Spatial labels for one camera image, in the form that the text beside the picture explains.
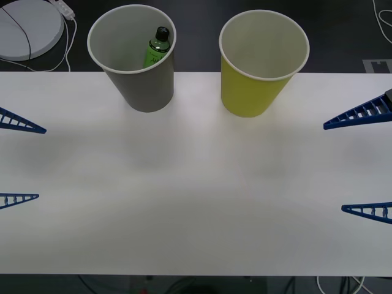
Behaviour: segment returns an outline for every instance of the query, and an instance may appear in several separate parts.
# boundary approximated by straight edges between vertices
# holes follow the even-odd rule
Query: yellow paper cup
[[[219,36],[222,102],[231,113],[262,114],[309,57],[309,41],[291,18],[251,10],[230,19]]]

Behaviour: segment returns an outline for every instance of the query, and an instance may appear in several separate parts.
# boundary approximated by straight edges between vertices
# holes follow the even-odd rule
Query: bottle label
[[[151,46],[148,46],[143,68],[153,66],[155,63],[159,62],[163,57],[166,56],[168,51],[169,48],[167,50],[155,50],[151,48]]]

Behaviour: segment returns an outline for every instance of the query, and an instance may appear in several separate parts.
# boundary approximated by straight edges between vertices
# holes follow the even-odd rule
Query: cup rim
[[[96,25],[102,20],[104,19],[107,15],[114,13],[117,10],[120,9],[124,9],[126,7],[145,7],[145,8],[149,8],[151,10],[155,10],[156,12],[162,14],[165,18],[167,18],[167,20],[169,21],[169,23],[171,24],[171,27],[173,28],[173,43],[171,44],[171,47],[169,49],[169,51],[167,52],[167,54],[165,55],[165,57],[163,57],[159,62],[155,63],[153,66],[149,66],[145,69],[138,69],[138,70],[117,70],[117,69],[111,69],[110,67],[107,67],[105,65],[103,65],[101,62],[98,61],[98,59],[96,59],[96,57],[93,55],[92,51],[91,51],[91,46],[90,46],[90,39],[91,39],[91,34],[94,30],[94,28],[96,27]],[[90,31],[88,32],[88,36],[87,36],[87,49],[88,49],[88,53],[90,54],[90,57],[92,58],[92,60],[101,68],[103,68],[104,70],[107,70],[109,72],[113,72],[115,74],[124,74],[124,75],[132,75],[132,74],[140,74],[142,72],[147,72],[157,66],[159,66],[160,64],[162,64],[163,62],[165,62],[165,60],[171,55],[171,53],[174,50],[174,47],[176,45],[176,41],[177,41],[177,30],[176,27],[174,25],[174,22],[172,21],[172,19],[163,11],[159,10],[158,8],[149,6],[149,5],[143,5],[143,4],[131,4],[131,5],[124,5],[124,6],[119,6],[117,8],[111,9],[108,12],[106,12],[105,14],[101,15],[92,25]]]
[[[306,56],[305,56],[304,61],[302,62],[302,64],[301,64],[296,70],[294,70],[293,72],[291,72],[291,73],[289,73],[289,74],[287,74],[287,75],[284,75],[283,77],[277,77],[277,78],[261,78],[261,77],[256,77],[255,75],[250,75],[249,73],[243,72],[242,70],[240,70],[239,68],[237,68],[234,64],[232,64],[232,63],[230,62],[230,60],[228,60],[228,58],[226,57],[226,54],[225,54],[225,52],[224,52],[224,50],[223,50],[223,48],[222,48],[222,36],[223,36],[223,33],[224,33],[226,27],[227,27],[233,20],[235,20],[236,18],[238,18],[238,17],[240,17],[240,16],[242,16],[242,15],[251,14],[251,13],[270,13],[270,14],[275,14],[275,15],[277,15],[277,16],[279,16],[279,17],[282,17],[282,18],[287,19],[288,21],[290,21],[291,23],[293,23],[293,25],[295,25],[298,29],[300,29],[300,31],[302,32],[302,34],[303,34],[303,36],[304,36],[304,38],[305,38],[305,42],[306,42]],[[272,11],[272,10],[263,10],[263,9],[255,9],[255,10],[248,10],[248,11],[245,11],[245,12],[241,12],[241,13],[235,15],[234,17],[232,17],[231,19],[229,19],[229,20],[226,22],[226,24],[223,26],[222,30],[220,31],[220,35],[219,35],[219,49],[220,49],[220,53],[221,53],[222,57],[223,57],[223,58],[225,59],[225,61],[230,65],[230,67],[232,67],[232,69],[234,69],[235,71],[237,71],[237,72],[240,73],[241,75],[244,75],[244,76],[246,76],[246,77],[252,78],[252,79],[254,79],[254,80],[259,80],[259,81],[281,81],[281,80],[285,80],[286,78],[292,77],[294,74],[296,74],[297,72],[299,72],[299,71],[305,66],[305,64],[306,64],[306,62],[307,62],[307,59],[309,58],[309,53],[310,53],[309,39],[307,38],[307,35],[305,34],[305,31],[303,30],[303,28],[302,28],[298,23],[296,23],[296,22],[295,22],[294,20],[292,20],[290,17],[288,17],[288,16],[286,16],[286,15],[284,15],[284,14],[281,14],[281,13],[279,13],[279,12],[275,12],[275,11]]]

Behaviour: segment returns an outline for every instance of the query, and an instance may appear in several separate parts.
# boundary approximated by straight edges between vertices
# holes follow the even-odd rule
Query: white round object
[[[31,59],[49,51],[60,39],[64,22],[58,10],[42,0],[19,0],[4,9],[19,23],[29,37]],[[0,9],[0,58],[29,59],[29,44],[19,26]]]

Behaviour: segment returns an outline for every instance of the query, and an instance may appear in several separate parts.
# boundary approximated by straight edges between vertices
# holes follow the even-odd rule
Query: power strip
[[[74,11],[63,0],[48,0],[58,11],[67,19],[72,20],[75,18]]]

